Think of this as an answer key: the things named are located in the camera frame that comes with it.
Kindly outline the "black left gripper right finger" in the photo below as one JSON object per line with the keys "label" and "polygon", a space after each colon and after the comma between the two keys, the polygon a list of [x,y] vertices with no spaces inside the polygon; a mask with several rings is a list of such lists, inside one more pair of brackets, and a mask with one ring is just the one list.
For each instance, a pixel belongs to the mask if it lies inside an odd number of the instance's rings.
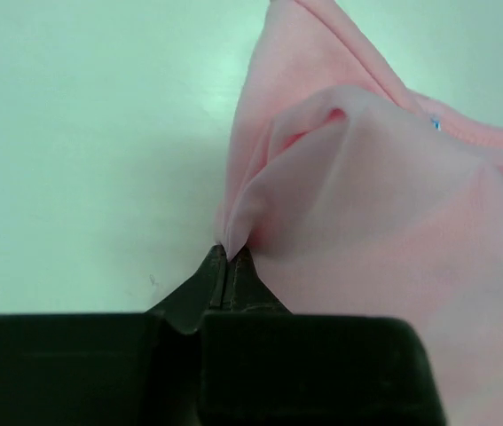
{"label": "black left gripper right finger", "polygon": [[259,278],[254,259],[247,247],[242,248],[235,258],[226,264],[221,310],[290,313]]}

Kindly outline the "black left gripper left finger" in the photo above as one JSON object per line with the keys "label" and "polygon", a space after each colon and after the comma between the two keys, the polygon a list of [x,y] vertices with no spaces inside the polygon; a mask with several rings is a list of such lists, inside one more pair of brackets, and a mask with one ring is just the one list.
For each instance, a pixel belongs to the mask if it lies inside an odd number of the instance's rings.
{"label": "black left gripper left finger", "polygon": [[213,246],[196,272],[147,312],[167,322],[179,334],[194,334],[205,312],[220,308],[224,295],[227,257]]}

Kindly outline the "pink t shirt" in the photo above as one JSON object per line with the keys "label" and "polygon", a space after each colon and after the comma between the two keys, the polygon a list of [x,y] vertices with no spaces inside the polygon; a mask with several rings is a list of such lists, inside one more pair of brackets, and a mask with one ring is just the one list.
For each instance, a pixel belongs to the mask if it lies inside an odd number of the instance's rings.
{"label": "pink t shirt", "polygon": [[503,129],[405,87],[332,1],[273,1],[216,238],[292,312],[411,323],[452,425],[503,425]]}

